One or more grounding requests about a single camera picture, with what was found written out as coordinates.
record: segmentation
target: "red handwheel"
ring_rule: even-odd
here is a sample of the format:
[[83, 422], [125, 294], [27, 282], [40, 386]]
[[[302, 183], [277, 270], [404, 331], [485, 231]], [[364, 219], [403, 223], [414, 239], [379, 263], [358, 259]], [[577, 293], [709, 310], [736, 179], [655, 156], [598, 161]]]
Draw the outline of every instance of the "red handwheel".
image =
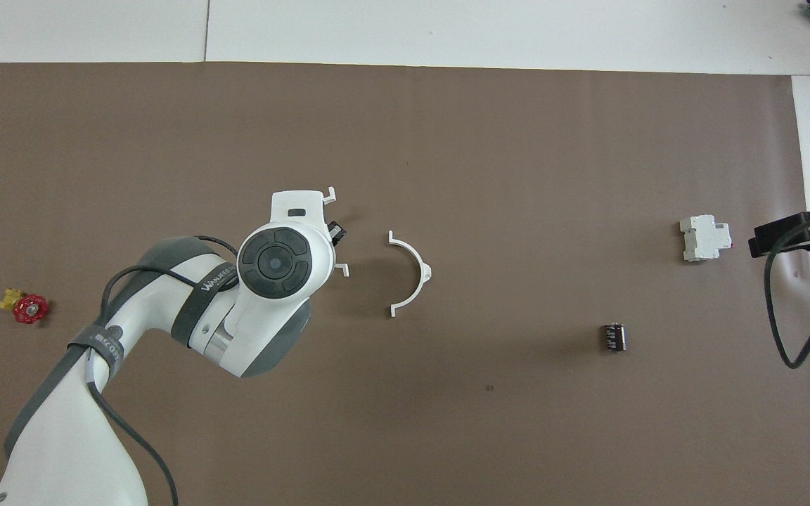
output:
[[14, 320], [20, 323], [31, 324], [37, 320], [42, 320], [42, 317], [49, 311], [49, 303], [44, 297], [39, 295], [30, 294], [14, 305], [12, 313], [14, 313]]

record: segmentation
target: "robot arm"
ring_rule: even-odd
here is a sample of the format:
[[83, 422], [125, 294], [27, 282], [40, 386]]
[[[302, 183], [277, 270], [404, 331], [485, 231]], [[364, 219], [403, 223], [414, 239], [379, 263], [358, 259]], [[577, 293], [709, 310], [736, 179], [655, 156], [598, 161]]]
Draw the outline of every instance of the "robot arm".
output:
[[235, 265], [196, 238], [148, 250], [14, 422], [0, 504], [147, 504], [87, 382], [102, 391], [149, 329], [167, 331], [236, 377], [273, 368], [308, 323], [309, 298], [337, 266], [334, 246], [345, 231], [325, 224], [323, 212], [334, 199], [332, 187], [328, 197], [274, 193], [270, 222], [245, 239]]

